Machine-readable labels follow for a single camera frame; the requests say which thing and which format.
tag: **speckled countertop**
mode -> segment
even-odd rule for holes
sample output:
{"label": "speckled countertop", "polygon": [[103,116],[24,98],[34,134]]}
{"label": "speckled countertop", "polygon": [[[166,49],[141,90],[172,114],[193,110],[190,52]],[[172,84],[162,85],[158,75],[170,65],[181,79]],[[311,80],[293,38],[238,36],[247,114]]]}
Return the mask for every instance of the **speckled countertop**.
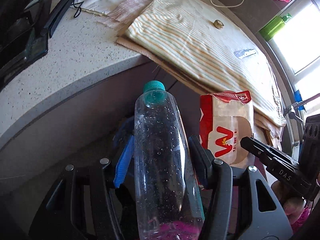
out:
{"label": "speckled countertop", "polygon": [[116,32],[87,12],[69,9],[48,54],[0,92],[0,149],[25,126],[88,87],[148,59],[117,45]]}

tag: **folded blanket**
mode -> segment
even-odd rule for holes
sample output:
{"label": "folded blanket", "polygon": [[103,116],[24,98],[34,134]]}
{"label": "folded blanket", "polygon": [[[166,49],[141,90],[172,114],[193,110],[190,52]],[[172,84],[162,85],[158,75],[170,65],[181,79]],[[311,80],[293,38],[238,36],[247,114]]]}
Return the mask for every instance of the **folded blanket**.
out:
{"label": "folded blanket", "polygon": [[[159,66],[161,66],[167,73],[175,77],[177,80],[182,82],[184,85],[186,85],[187,87],[189,87],[190,89],[198,93],[199,95],[220,92],[214,89],[207,90],[206,88],[202,87],[199,83],[197,83],[195,79],[190,79],[189,77],[185,76],[175,66],[171,65],[165,60],[160,59],[159,57],[151,53],[149,50],[143,48],[142,46],[136,44],[135,42],[129,40],[126,37],[119,37],[116,43],[148,57],[149,59],[157,63]],[[263,128],[266,131],[266,136],[267,136],[266,140],[268,141],[268,143],[274,147],[281,148],[280,138],[282,135],[282,127],[278,127],[274,125],[270,120],[266,119],[265,117],[258,114],[257,112],[254,112],[253,119],[254,119],[255,132],[256,132],[256,127]]]}
{"label": "folded blanket", "polygon": [[[220,20],[223,29],[214,27]],[[205,91],[251,92],[256,112],[286,124],[281,94],[266,56],[228,18],[200,0],[154,0],[125,35],[175,67]],[[239,59],[235,51],[255,49]]]}

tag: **gray wall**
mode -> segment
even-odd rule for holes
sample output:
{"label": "gray wall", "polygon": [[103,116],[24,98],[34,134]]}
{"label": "gray wall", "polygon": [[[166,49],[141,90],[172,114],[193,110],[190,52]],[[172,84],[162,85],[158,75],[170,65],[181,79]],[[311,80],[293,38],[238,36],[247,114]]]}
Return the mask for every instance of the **gray wall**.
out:
{"label": "gray wall", "polygon": [[[226,6],[237,5],[242,0],[219,0]],[[265,24],[277,15],[288,3],[277,0],[245,0],[230,10],[256,34]]]}
{"label": "gray wall", "polygon": [[0,152],[0,195],[108,134],[123,117],[132,116],[143,85],[157,74],[156,67],[147,63],[114,75],[26,127]]}

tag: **black electronic device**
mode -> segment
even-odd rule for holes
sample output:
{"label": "black electronic device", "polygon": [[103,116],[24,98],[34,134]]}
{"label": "black electronic device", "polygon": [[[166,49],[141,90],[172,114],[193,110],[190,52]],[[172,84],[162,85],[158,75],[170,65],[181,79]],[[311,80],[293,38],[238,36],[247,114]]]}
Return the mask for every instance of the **black electronic device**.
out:
{"label": "black electronic device", "polygon": [[[0,91],[21,71],[48,53],[52,37],[74,0],[0,0]],[[75,17],[79,16],[81,7]]]}
{"label": "black electronic device", "polygon": [[290,196],[314,201],[319,193],[320,114],[307,117],[302,150],[297,162],[287,154],[253,138],[241,139],[241,147],[260,159],[266,170],[290,189]]}
{"label": "black electronic device", "polygon": [[[309,199],[312,199],[317,188],[313,186],[313,178],[318,171],[319,140],[316,127],[319,125],[320,115],[307,118],[299,162],[256,140],[245,138],[244,142],[251,146],[252,149],[249,151],[255,153],[262,162],[269,166],[273,164],[276,169],[282,165],[287,176],[290,172],[292,176],[290,180],[300,182],[298,187],[298,184],[287,184],[294,189],[293,194],[309,195]],[[199,240],[318,239],[315,232],[320,221],[319,203],[302,227],[292,235],[291,226],[281,203],[255,166],[248,166],[247,169],[230,167],[224,161],[215,159],[210,150],[203,149],[196,136],[191,136],[188,144],[198,181],[205,189],[213,190]],[[115,167],[108,158],[97,160],[85,168],[66,166],[40,205],[30,227],[30,238],[32,240],[138,239],[135,202],[125,186],[121,185],[119,189],[115,189],[114,174]],[[308,193],[301,184],[311,184]],[[90,186],[95,235],[88,234],[86,230],[84,185]],[[238,210],[236,230],[231,234],[228,228],[235,187],[238,191]],[[115,190],[116,197],[123,207],[120,222],[113,206],[112,190]]]}
{"label": "black electronic device", "polygon": [[[204,150],[197,137],[189,138],[189,149],[199,181],[213,189],[199,240],[267,239],[288,240],[292,229],[275,194],[254,167],[230,167]],[[111,191],[115,167],[107,158],[85,168],[66,166],[39,207],[29,236],[40,239],[138,239],[135,202],[121,186],[115,193],[123,206],[118,222]],[[95,236],[87,233],[83,186],[90,186]],[[233,187],[239,189],[237,227],[228,233]]]}

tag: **window frame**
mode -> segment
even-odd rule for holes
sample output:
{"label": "window frame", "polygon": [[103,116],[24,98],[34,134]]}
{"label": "window frame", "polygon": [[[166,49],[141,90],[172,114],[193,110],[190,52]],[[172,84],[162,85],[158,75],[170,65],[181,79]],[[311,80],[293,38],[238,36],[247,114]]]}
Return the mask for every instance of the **window frame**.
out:
{"label": "window frame", "polygon": [[[279,16],[284,16],[286,14],[290,14],[292,17],[297,15],[299,12],[301,12],[304,8],[307,6],[312,5],[311,0],[294,0],[292,3],[290,3],[286,8],[284,8],[280,13]],[[281,63],[285,73],[288,76],[288,80],[293,88],[294,91],[298,90],[297,83],[306,77],[308,74],[313,72],[316,68],[320,67],[320,55],[304,66],[302,69],[300,69],[297,72],[294,72],[294,70],[289,66],[288,62],[284,58],[284,55],[281,53],[279,47],[275,43],[274,39],[271,39],[268,41],[269,46],[272,48],[273,52],[276,54],[279,62]],[[303,117],[306,114],[305,111],[300,111],[301,117]]]}

